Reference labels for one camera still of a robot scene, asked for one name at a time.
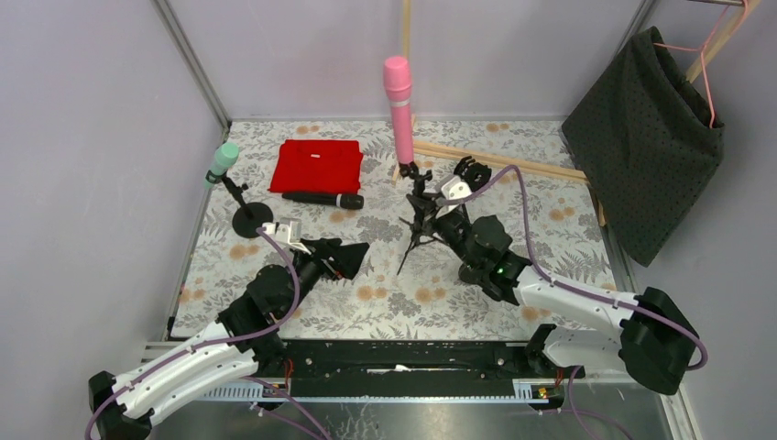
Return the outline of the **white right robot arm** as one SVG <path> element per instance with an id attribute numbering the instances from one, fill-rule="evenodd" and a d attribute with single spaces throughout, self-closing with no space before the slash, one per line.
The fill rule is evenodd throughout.
<path id="1" fill-rule="evenodd" d="M 538 367 L 618 370 L 651 391 L 678 391 L 699 350 L 698 333 L 664 291 L 592 289 L 546 273 L 510 250 L 512 239 L 494 215 L 470 221 L 464 208 L 444 207 L 425 215 L 421 230 L 461 259 L 462 282 L 492 300 L 545 309 L 582 325 L 541 325 L 526 347 Z"/>

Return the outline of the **black tripod mic stand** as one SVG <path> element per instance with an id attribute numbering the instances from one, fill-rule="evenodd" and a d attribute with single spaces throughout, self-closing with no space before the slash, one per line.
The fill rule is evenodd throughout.
<path id="1" fill-rule="evenodd" d="M 432 172 L 427 170 L 421 174 L 416 163 L 411 162 L 399 165 L 399 175 L 413 180 L 413 190 L 406 195 L 413 209 L 413 219 L 412 221 L 403 218 L 399 219 L 410 227 L 410 243 L 399 264 L 397 275 L 401 274 L 405 262 L 413 249 L 433 242 L 439 242 L 447 246 L 447 243 L 440 236 L 436 235 L 437 231 L 434 228 L 436 216 L 440 211 L 436 201 L 442 196 L 439 193 L 425 191 L 426 182 L 432 179 Z"/>

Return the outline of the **round-base mic stand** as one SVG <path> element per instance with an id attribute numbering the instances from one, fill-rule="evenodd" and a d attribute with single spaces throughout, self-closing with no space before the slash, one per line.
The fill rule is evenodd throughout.
<path id="1" fill-rule="evenodd" d="M 466 156 L 455 166 L 454 174 L 474 193 L 490 181 L 492 170 L 473 157 Z M 459 241 L 454 247 L 454 253 L 462 260 L 458 270 L 459 279 L 467 284 L 478 284 L 496 265 L 494 250 L 477 242 L 464 204 L 458 206 L 454 213 L 460 215 L 455 228 Z"/>
<path id="2" fill-rule="evenodd" d="M 239 207 L 232 217 L 233 230 L 243 238 L 255 238 L 259 236 L 258 229 L 265 223 L 270 223 L 274 215 L 270 208 L 259 202 L 247 203 L 243 193 L 248 189 L 247 184 L 237 185 L 224 172 L 221 175 L 214 174 L 211 171 L 206 173 L 205 181 L 207 183 L 222 183 Z"/>

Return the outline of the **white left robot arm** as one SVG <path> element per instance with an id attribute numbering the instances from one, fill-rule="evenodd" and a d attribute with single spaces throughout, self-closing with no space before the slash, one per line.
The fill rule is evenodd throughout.
<path id="1" fill-rule="evenodd" d="M 282 253 L 244 293 L 196 335 L 123 374 L 101 371 L 88 381 L 93 412 L 85 437 L 146 439 L 154 425 L 188 402 L 231 380 L 282 369 L 288 358 L 279 328 L 322 280 L 351 280 L 369 250 L 339 238 L 304 239 Z"/>

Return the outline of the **mint green microphone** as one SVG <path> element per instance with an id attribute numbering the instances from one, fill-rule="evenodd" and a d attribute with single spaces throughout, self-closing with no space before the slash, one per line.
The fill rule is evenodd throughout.
<path id="1" fill-rule="evenodd" d="M 238 160 L 240 149 L 232 142 L 221 145 L 214 153 L 212 163 L 205 174 L 204 187 L 212 188 L 220 182 Z"/>

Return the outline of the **pink microphone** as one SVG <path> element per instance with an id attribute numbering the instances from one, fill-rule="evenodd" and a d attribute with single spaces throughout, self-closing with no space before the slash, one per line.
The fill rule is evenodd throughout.
<path id="1" fill-rule="evenodd" d="M 389 102 L 397 161 L 400 165 L 410 165 L 414 161 L 414 152 L 409 61 L 401 56 L 387 58 L 383 64 L 383 84 Z"/>

